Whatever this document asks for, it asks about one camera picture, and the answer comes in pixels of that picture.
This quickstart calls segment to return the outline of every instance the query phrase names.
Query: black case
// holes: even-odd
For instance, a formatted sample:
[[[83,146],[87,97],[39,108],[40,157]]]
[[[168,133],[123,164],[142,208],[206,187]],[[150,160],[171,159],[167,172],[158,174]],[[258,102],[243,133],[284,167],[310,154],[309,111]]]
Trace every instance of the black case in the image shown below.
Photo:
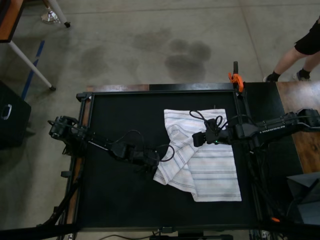
[[[0,81],[0,149],[22,144],[31,106]]]
[[[10,6],[11,0],[0,0],[0,25],[5,18],[7,10]]]

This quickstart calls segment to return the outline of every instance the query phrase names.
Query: handle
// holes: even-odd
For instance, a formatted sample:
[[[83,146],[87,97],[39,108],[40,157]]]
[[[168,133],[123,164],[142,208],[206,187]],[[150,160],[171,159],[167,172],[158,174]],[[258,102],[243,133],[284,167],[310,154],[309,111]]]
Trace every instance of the handle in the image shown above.
[[[5,114],[5,112],[6,112],[6,111],[5,111],[6,108],[9,108],[9,110],[7,111],[7,114],[6,114],[6,116],[5,116],[4,114]],[[11,110],[12,110],[12,105],[11,105],[11,104],[5,105],[5,106],[3,107],[3,109],[2,109],[2,112],[1,112],[1,119],[7,120],[7,119],[10,117]]]
[[[234,61],[233,62],[233,74],[238,74],[239,69],[238,69],[238,62]]]

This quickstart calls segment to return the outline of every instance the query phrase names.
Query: gray floor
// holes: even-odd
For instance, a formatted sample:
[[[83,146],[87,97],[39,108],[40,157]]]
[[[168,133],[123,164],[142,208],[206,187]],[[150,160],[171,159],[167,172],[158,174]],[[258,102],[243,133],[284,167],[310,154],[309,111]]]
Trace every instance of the gray floor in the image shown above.
[[[64,145],[47,120],[77,117],[86,86],[228,82],[233,61],[246,82],[261,82],[320,14],[319,0],[59,0],[72,27],[41,23],[40,2],[26,5],[13,41],[57,87],[33,77],[26,101],[35,136],[0,152],[0,229],[44,222],[65,193]],[[290,81],[303,60],[280,77]],[[0,44],[0,80],[21,94],[30,69]],[[311,74],[320,78],[320,68]],[[79,239],[101,234],[82,233]],[[247,232],[235,233],[242,239]],[[127,236],[138,236],[127,233]]]

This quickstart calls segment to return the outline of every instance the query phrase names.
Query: shoe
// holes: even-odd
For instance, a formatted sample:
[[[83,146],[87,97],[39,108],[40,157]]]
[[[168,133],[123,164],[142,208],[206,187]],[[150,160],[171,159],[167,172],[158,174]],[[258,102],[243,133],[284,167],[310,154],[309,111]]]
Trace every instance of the shoe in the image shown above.
[[[293,74],[292,78],[293,78],[295,81],[301,81],[301,82],[310,82],[310,81],[311,81],[310,77],[309,77],[309,78],[300,77],[300,76],[299,76],[299,72]]]
[[[265,76],[265,77],[263,78],[262,82],[264,82],[264,83],[275,83],[275,82],[277,82],[277,81],[270,81],[270,80],[268,80],[268,77],[269,77],[269,76]]]

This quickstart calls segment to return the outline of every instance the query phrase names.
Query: striped towel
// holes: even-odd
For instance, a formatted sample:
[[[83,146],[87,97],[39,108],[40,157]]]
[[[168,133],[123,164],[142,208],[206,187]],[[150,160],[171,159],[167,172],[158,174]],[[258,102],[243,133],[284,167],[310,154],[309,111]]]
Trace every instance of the striped towel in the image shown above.
[[[221,115],[222,124],[227,119],[224,109],[200,113],[207,120]],[[241,201],[232,147],[206,143],[194,147],[192,135],[205,132],[206,127],[203,120],[190,116],[189,111],[166,109],[164,122],[175,154],[170,161],[160,162],[153,179],[190,192],[196,202]],[[170,158],[172,153],[168,148],[163,159]]]

